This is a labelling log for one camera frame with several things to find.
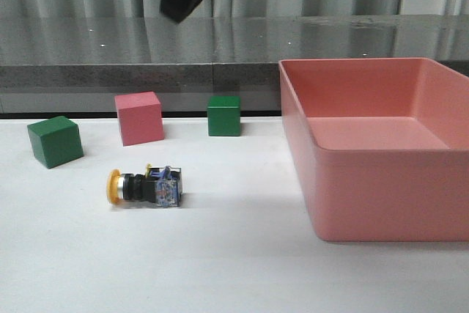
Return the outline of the yellow push button switch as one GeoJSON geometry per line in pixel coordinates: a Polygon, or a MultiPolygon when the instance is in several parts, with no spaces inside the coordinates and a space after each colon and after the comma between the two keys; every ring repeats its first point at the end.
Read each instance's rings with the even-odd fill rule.
{"type": "Polygon", "coordinates": [[[159,208],[179,207],[182,201],[182,170],[146,165],[145,173],[121,173],[114,169],[106,183],[106,197],[113,205],[148,202],[159,208]]]}

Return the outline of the green cube near bin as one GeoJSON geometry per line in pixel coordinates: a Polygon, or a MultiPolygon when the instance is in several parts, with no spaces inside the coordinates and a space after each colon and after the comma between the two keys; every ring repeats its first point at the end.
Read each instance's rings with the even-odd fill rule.
{"type": "Polygon", "coordinates": [[[207,105],[209,136],[240,136],[240,97],[212,96],[207,105]]]}

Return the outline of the pink cube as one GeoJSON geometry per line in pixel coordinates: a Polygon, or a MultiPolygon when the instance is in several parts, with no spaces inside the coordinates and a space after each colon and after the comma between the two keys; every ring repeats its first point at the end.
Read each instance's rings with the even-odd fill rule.
{"type": "Polygon", "coordinates": [[[124,146],[164,139],[161,103],[154,92],[116,95],[114,102],[124,146]]]}

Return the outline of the grey stone counter ledge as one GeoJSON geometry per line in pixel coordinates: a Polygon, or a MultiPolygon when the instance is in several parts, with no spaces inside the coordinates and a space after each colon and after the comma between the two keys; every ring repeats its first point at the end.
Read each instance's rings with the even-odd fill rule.
{"type": "Polygon", "coordinates": [[[466,73],[468,17],[4,19],[1,115],[108,117],[116,95],[145,91],[168,116],[201,114],[212,95],[276,114],[282,59],[412,56],[466,73]]]}

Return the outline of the green cube far left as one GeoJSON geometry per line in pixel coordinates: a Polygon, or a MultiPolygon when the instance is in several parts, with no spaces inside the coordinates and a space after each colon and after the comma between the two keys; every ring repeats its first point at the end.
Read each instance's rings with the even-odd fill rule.
{"type": "Polygon", "coordinates": [[[58,116],[27,126],[34,157],[47,169],[84,156],[78,125],[58,116]]]}

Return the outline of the pink plastic bin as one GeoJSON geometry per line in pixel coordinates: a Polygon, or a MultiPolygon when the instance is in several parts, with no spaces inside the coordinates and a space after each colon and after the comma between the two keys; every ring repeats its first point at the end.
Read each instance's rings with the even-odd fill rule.
{"type": "Polygon", "coordinates": [[[427,58],[285,59],[281,113],[316,235],[468,239],[468,78],[427,58]]]}

